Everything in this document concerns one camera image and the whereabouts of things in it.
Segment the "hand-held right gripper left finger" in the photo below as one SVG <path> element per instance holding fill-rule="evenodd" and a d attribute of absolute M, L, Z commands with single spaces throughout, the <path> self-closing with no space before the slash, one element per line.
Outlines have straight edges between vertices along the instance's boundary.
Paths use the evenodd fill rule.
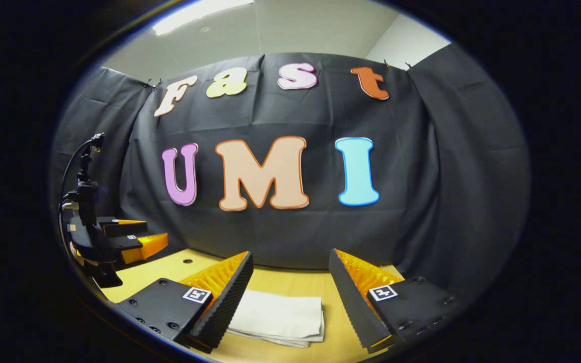
<path fill-rule="evenodd" d="M 159 278 L 118 306 L 164 338 L 211 353 L 226 333 L 253 270 L 252 253 L 244 251 L 179 282 Z"/>

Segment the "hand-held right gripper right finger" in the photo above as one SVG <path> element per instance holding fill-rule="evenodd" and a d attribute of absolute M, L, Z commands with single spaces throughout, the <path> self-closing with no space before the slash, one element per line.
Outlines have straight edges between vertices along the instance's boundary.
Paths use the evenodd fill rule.
<path fill-rule="evenodd" d="M 362 347 L 401 353 L 458 316 L 458 298 L 421 276 L 403 277 L 332 249 L 329 272 Z"/>

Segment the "white jeans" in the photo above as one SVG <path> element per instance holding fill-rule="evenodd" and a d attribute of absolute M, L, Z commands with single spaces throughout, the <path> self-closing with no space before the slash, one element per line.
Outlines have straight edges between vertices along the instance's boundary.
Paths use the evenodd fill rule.
<path fill-rule="evenodd" d="M 307 348 L 313 342 L 323 342 L 325 337 L 321 298 L 247 290 L 228 332 L 274 344 Z"/>

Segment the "black backdrop cloth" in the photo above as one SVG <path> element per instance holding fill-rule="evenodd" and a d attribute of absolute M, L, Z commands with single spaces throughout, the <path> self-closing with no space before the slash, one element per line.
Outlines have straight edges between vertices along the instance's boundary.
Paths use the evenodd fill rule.
<path fill-rule="evenodd" d="M 270 53 L 191 69 L 156 87 L 99 68 L 72 92 L 51 147 L 57 205 L 75 150 L 104 133 L 90 173 L 96 212 L 168 232 L 161 255 L 251 251 L 259 266 L 327 269 L 335 248 L 393 265 L 465 299 L 482 294 L 518 243 L 530 158 L 502 90 L 448 44 L 408 71 L 320 53 Z M 299 137 L 309 203 L 223 211 L 235 141 L 263 163 L 275 140 Z"/>

